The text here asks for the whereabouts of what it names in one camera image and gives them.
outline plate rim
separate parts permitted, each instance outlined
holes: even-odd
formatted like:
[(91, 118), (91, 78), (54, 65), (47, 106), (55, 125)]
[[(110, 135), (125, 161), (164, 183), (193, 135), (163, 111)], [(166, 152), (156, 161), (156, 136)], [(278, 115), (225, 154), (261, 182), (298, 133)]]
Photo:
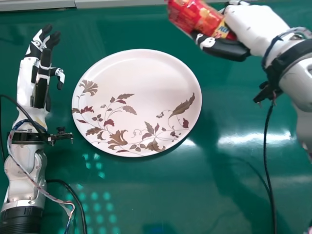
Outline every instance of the plate rim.
[[(185, 141), (185, 140), (189, 137), (189, 134), (191, 133), (192, 129), (196, 126), (196, 124), (197, 124), (197, 122), (198, 122), (198, 118), (199, 118), (200, 113), (201, 113), (201, 110), (202, 110), (202, 91), (201, 91), (201, 87), (200, 87), (200, 85), (199, 85), (199, 82), (198, 82), (197, 77), (195, 76), (194, 72), (189, 68), (189, 66), (186, 65), (183, 61), (181, 61), (181, 60), (178, 59), (177, 57), (175, 57), (175, 56), (173, 56), (173, 55), (171, 55), (171, 54), (168, 54), (168, 53), (166, 53), (166, 52), (159, 51), (159, 50), (153, 50), (153, 49), (129, 49), (129, 50), (118, 51), (118, 52), (116, 52), (116, 53), (113, 53), (113, 54), (111, 54), (111, 55), (108, 55), (108, 56), (106, 56), (106, 57), (100, 59), (99, 61), (97, 61), (96, 63), (94, 63), (87, 71), (85, 71), (85, 72), (83, 73), (83, 75), (80, 77), (80, 79), (78, 80), (78, 82), (77, 82), (77, 84), (76, 84), (76, 86), (75, 86), (75, 89), (74, 89), (74, 91), (73, 91), (71, 109), (73, 108), (73, 104), (74, 104), (75, 91), (76, 91), (76, 89), (79, 87), (79, 84), (80, 84), (80, 83), (82, 82), (82, 80), (84, 80), (84, 79), (90, 81), (90, 79), (84, 78), (84, 77), (87, 75), (87, 73), (88, 73), (89, 71), (91, 71), (92, 69), (94, 69), (95, 67), (97, 67), (97, 66), (100, 64), (100, 62), (103, 63), (103, 62), (105, 62), (106, 60), (111, 59), (112, 57), (119, 56), (120, 54), (126, 54), (126, 53), (130, 53), (130, 52), (140, 52), (140, 51), (161, 54), (161, 55), (167, 56), (167, 57), (169, 57), (170, 59), (173, 59), (173, 60), (175, 60), (176, 62), (178, 62), (178, 63), (179, 63), (180, 65), (182, 65), (186, 70), (188, 70), (188, 72), (189, 72), (190, 75), (192, 76), (192, 79), (194, 80), (194, 83), (195, 83), (195, 85), (196, 85), (196, 88), (197, 88), (197, 90), (198, 90), (198, 92), (199, 92), (200, 97), (198, 97), (198, 98), (196, 98), (196, 99), (197, 99), (197, 101), (199, 101), (199, 106), (200, 106), (200, 108), (199, 108), (198, 113), (196, 114), (196, 117), (194, 117), (194, 119), (195, 119), (195, 124), (194, 124), (194, 126), (190, 129), (190, 131), (185, 135), (185, 137), (182, 138), (182, 140), (178, 141), (177, 143), (175, 143), (173, 146), (170, 147), (170, 148), (173, 148), (173, 147), (175, 147), (177, 144), (182, 143), (183, 141)], [(170, 148), (168, 148), (168, 149), (164, 150), (163, 152), (156, 152), (156, 153), (154, 153), (153, 151), (151, 151), (151, 154), (148, 154), (148, 155), (141, 155), (141, 156), (135, 155), (135, 154), (134, 154), (134, 156), (126, 156), (126, 155), (117, 154), (115, 151), (112, 152), (112, 153), (109, 153), (109, 152), (106, 152), (106, 151), (104, 151), (104, 150), (98, 148), (98, 147), (95, 146), (94, 144), (92, 144), (92, 143), (89, 141), (89, 139), (88, 139), (84, 134), (82, 134), (82, 133), (80, 132), (80, 130), (79, 130), (79, 128), (78, 128), (78, 121), (76, 121), (75, 118), (74, 118), (74, 113), (72, 113), (72, 118), (73, 118), (73, 120), (74, 120), (74, 123), (75, 123), (75, 126), (76, 126), (78, 132), (83, 136), (83, 138), (84, 138), (85, 140), (87, 140), (87, 142), (88, 142), (90, 145), (92, 145), (93, 147), (95, 147), (96, 149), (98, 149), (98, 150), (100, 150), (100, 151), (102, 151), (102, 152), (104, 152), (104, 153), (106, 153), (106, 154), (109, 154), (109, 155), (114, 155), (114, 156), (119, 156), (119, 157), (127, 157), (127, 158), (137, 158), (137, 157), (147, 157), (147, 156), (157, 155), (157, 154), (159, 154), (159, 153), (163, 153), (163, 152), (165, 152), (165, 151), (167, 151), (167, 150), (170, 149)]]

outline floral pattern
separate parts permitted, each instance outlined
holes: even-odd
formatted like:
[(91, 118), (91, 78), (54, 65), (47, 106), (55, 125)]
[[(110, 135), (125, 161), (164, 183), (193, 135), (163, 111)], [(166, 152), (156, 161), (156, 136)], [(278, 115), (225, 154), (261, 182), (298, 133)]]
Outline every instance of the floral pattern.
[[(152, 126), (146, 121), (144, 122), (144, 129), (135, 129), (132, 132), (133, 136), (125, 139), (124, 134), (128, 132), (128, 130), (115, 129), (114, 116), (118, 112), (120, 112), (120, 114), (127, 113), (137, 116), (135, 109), (127, 104), (127, 99), (135, 94), (121, 94), (116, 98), (111, 97), (110, 100), (107, 100), (107, 103), (100, 106), (102, 109), (101, 113), (95, 113), (93, 106), (80, 108), (79, 102), (85, 95), (90, 95), (91, 97), (96, 95), (98, 92), (98, 84), (83, 80), (79, 84), (79, 87), (82, 87), (83, 90), (79, 96), (76, 96), (77, 106), (72, 108), (72, 113), (75, 113), (74, 118), (78, 122), (90, 126), (85, 132), (85, 135), (95, 135), (97, 137), (97, 140), (93, 141), (92, 144), (108, 144), (108, 148), (116, 153), (131, 152), (136, 155), (142, 155), (144, 151), (159, 153), (166, 150), (166, 147), (163, 145), (165, 141), (179, 141), (178, 139), (181, 135), (181, 131), (189, 131), (188, 120), (185, 118), (180, 119), (179, 115), (190, 108), (195, 100), (194, 93), (188, 100), (179, 104), (173, 111), (163, 110), (159, 115), (155, 116), (156, 119), (167, 116), (168, 121), (166, 126), (160, 126), (158, 123)], [(169, 119), (173, 117), (176, 117), (180, 125), (177, 128), (169, 124)], [(168, 134), (169, 137), (160, 136), (163, 133), (170, 133)], [(137, 138), (138, 136), (140, 137), (140, 141), (131, 141), (132, 138)]]

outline green tabletop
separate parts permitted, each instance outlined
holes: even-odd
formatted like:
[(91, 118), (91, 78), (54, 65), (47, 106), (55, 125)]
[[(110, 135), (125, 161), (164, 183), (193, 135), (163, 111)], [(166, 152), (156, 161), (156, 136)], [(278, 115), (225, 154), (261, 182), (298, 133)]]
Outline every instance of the green tabletop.
[[(312, 1), (271, 6), (290, 26), (312, 28)], [(168, 22), (165, 6), (2, 13), (0, 93), (15, 98), (20, 60), (32, 36), (47, 23), (62, 33), (53, 65), (66, 73), (62, 91), (51, 81), (47, 124), (50, 132), (66, 126), (75, 139), (73, 145), (64, 141), (46, 148), (46, 178), (63, 179), (75, 189), (89, 234), (272, 233), (262, 156), (270, 103), (265, 101), (261, 109), (252, 101), (266, 80), (260, 58), (235, 63), (204, 54)], [(71, 100), (91, 65), (134, 48), (160, 50), (186, 63), (200, 83), (203, 105), (196, 126), (178, 146), (155, 156), (122, 158), (96, 149), (80, 135)], [(6, 136), (18, 112), (8, 102), (2, 109)], [(302, 234), (312, 219), (312, 167), (297, 144), (295, 128), (296, 113), (282, 95), (268, 134), (280, 234)], [(7, 185), (0, 170), (1, 201)], [(48, 191), (71, 198), (57, 184)], [(75, 220), (75, 233), (81, 234), (79, 215)], [(47, 200), (42, 233), (62, 234), (66, 222), (64, 210)]]

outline red package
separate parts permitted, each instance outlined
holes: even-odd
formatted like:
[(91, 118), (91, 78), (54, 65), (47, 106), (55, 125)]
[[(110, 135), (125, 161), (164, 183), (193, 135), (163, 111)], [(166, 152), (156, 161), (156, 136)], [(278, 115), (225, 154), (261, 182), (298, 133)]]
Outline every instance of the red package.
[(201, 0), (168, 0), (169, 21), (186, 34), (198, 30), (213, 38), (236, 40), (224, 16)]

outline white plate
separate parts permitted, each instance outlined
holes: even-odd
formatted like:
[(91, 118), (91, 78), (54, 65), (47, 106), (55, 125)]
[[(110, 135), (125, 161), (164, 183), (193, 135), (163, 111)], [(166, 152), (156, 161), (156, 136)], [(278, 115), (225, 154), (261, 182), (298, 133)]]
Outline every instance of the white plate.
[(78, 82), (74, 122), (88, 142), (107, 153), (141, 157), (187, 136), (201, 109), (193, 72), (164, 52), (135, 49), (94, 64)]

